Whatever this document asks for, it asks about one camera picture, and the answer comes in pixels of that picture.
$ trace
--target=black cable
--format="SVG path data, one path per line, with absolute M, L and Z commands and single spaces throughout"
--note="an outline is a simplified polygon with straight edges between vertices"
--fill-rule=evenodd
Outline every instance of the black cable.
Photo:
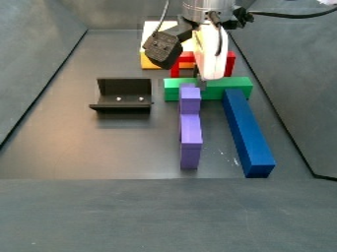
M 160 21 L 159 21 L 159 24 L 156 26 L 156 29 L 152 32 L 152 36 L 155 36 L 155 34 L 157 33 L 157 31 L 159 31 L 159 29 L 161 27 L 163 19 L 165 17 L 165 13 L 167 13 L 167 9 L 168 9 L 168 5 L 169 5 L 169 0 L 165 0 L 165 4 L 164 4 L 164 8 L 163 8 L 163 13 L 161 13 L 161 17 L 160 17 Z
M 217 44 L 216 44 L 216 51 L 213 55 L 213 56 L 217 56 L 221 49 L 220 19 L 215 11 L 208 12 L 208 18 L 209 18 L 211 23 L 216 27 L 216 31 L 217 31 Z
M 260 16 L 283 18 L 283 19 L 310 19 L 310 18 L 323 16 L 331 12 L 335 12 L 335 11 L 337 11 L 337 7 L 331 8 L 330 10 L 327 10 L 324 12 L 303 14 L 303 15 L 292 15 L 292 14 L 272 13 L 272 12 L 258 12 L 258 11 L 248 11 L 248 13 L 255 14 L 255 15 L 260 15 Z

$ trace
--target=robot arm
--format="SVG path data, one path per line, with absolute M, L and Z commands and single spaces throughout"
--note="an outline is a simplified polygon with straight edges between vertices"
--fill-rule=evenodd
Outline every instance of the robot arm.
M 252 16 L 233 3 L 235 0 L 183 0 L 179 25 L 165 31 L 156 30 L 143 45 L 149 61 L 169 69 L 183 52 L 181 42 L 192 37 L 201 79 L 220 78 L 227 51 L 227 35 L 221 27 L 243 28 L 247 21 L 252 22 Z

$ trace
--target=black holder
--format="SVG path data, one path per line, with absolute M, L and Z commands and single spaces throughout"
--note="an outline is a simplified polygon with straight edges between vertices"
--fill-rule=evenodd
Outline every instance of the black holder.
M 98 112 L 149 110 L 151 80 L 135 78 L 97 79 L 100 98 L 89 108 Z

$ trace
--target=yellow block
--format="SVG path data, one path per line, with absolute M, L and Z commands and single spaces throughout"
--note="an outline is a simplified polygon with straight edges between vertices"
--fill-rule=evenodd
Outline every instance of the yellow block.
M 176 25 L 177 25 L 176 21 L 164 21 L 160 27 L 160 31 L 164 31 Z M 157 26 L 157 21 L 145 21 L 143 24 L 141 43 L 140 43 L 140 48 L 139 48 L 141 69 L 160 69 L 157 66 L 155 66 L 151 63 L 151 61 L 144 55 L 144 49 L 141 48 L 141 45 L 144 44 L 147 38 L 151 36 L 152 31 L 155 30 L 156 26 Z M 183 49 L 184 51 L 188 51 L 188 52 L 193 51 L 193 43 L 191 39 L 183 42 Z M 193 63 L 180 63 L 180 68 L 193 68 Z

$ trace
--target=gray wall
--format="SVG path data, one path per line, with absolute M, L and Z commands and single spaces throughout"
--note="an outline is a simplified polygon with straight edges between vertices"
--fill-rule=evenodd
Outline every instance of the gray wall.
M 0 144 L 85 32 L 53 0 L 0 0 Z
M 165 0 L 58 0 L 89 29 L 141 29 L 145 20 L 157 19 Z M 255 0 L 236 0 L 248 7 Z M 171 0 L 167 18 L 181 13 L 181 0 Z
M 315 0 L 258 0 L 254 10 L 311 13 Z M 308 20 L 255 16 L 233 31 L 246 56 L 312 172 L 337 177 L 337 13 Z

